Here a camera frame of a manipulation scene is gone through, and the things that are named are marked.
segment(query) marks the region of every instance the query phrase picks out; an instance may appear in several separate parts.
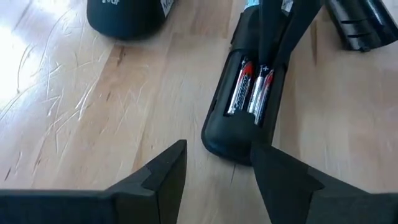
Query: light wood surface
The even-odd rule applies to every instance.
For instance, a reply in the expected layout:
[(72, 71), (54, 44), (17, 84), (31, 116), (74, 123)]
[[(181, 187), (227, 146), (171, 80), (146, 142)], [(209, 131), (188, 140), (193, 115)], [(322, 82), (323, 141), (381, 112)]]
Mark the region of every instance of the light wood surface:
[[(90, 28), (82, 0), (0, 1), (0, 188), (106, 189), (188, 139), (178, 222), (269, 223), (253, 171), (200, 140), (243, 5), (178, 0), (157, 35), (116, 42)], [(341, 50), (321, 12), (292, 55), (274, 145), (398, 191), (397, 57), (397, 43)]]

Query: black plastic casing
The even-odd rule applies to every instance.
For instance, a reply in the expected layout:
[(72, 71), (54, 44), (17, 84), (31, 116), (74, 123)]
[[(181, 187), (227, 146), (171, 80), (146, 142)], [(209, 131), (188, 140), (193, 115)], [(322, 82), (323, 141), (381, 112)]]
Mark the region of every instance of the black plastic casing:
[(160, 0), (108, 1), (87, 0), (87, 19), (92, 28), (109, 37), (142, 39), (159, 30), (166, 20)]
[(367, 52), (398, 40), (398, 28), (381, 0), (328, 0), (326, 8), (346, 50)]
[[(279, 34), (275, 38), (275, 48), (283, 33), (283, 25), (287, 22), (287, 16), (284, 13), (281, 12), (280, 16), (284, 19)], [(230, 53), (201, 133), (203, 144), (210, 152), (247, 166), (251, 165), (252, 142), (272, 143), (288, 65), (288, 62), (285, 62), (275, 69), (274, 81), (261, 125), (255, 125), (254, 115), (245, 111), (238, 111), (232, 116), (226, 115), (231, 94), (241, 69), (241, 61), (244, 56), (253, 59), (253, 62), (257, 61), (258, 43), (259, 8), (252, 6), (241, 14), (231, 41)]]

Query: black object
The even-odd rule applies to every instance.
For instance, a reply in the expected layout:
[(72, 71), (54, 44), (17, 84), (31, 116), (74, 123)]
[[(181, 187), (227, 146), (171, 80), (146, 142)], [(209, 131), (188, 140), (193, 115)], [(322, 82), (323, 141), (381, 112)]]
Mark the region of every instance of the black object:
[(398, 28), (381, 0), (327, 0), (326, 8), (346, 50), (367, 52), (398, 39)]
[(270, 145), (253, 144), (251, 159), (272, 224), (398, 223), (398, 194), (369, 194)]
[(241, 14), (231, 41), (231, 51), (226, 59), (201, 133), (203, 144), (210, 152), (250, 166), (252, 142), (271, 145), (291, 51), (321, 6), (320, 0), (301, 0), (294, 3), (292, 12), (288, 16), (280, 11), (279, 29), (271, 45), (271, 50), (268, 52), (273, 56), (270, 59), (274, 61), (275, 65), (273, 67), (274, 81), (259, 126), (254, 124), (254, 115), (246, 111), (237, 111), (232, 116), (226, 116), (225, 113), (242, 58), (259, 59), (259, 22), (261, 22), (259, 6), (249, 7)]
[(186, 169), (178, 141), (105, 191), (0, 190), (0, 223), (174, 224)]
[(174, 0), (87, 0), (87, 18), (101, 34), (129, 40), (147, 37), (165, 22)]

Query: battery compartment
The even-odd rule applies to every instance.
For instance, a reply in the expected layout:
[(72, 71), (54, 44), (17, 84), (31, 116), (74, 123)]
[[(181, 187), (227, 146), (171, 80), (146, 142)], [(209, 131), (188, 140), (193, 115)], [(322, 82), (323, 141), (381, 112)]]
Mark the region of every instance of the battery compartment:
[[(281, 17), (283, 21), (287, 20), (287, 16), (282, 12)], [(275, 46), (278, 44), (282, 30), (283, 24), (280, 34), (275, 39)], [(234, 115), (227, 115), (226, 110), (241, 69), (241, 61), (243, 57), (249, 57), (253, 62), (257, 62), (258, 43), (259, 13), (258, 7), (254, 6), (247, 8), (241, 14), (231, 41), (231, 50), (201, 134), (202, 141), (210, 152), (247, 166), (251, 165), (252, 142), (272, 144), (288, 64), (285, 62), (274, 70), (274, 80), (260, 125), (255, 125), (254, 115), (246, 111), (237, 111)]]

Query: black cylinder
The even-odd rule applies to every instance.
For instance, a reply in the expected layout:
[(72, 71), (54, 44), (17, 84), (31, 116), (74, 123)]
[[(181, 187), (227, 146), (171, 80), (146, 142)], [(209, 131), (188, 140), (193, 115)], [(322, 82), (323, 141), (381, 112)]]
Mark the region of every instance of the black cylinder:
[(140, 39), (164, 23), (174, 0), (87, 0), (90, 25), (103, 35)]

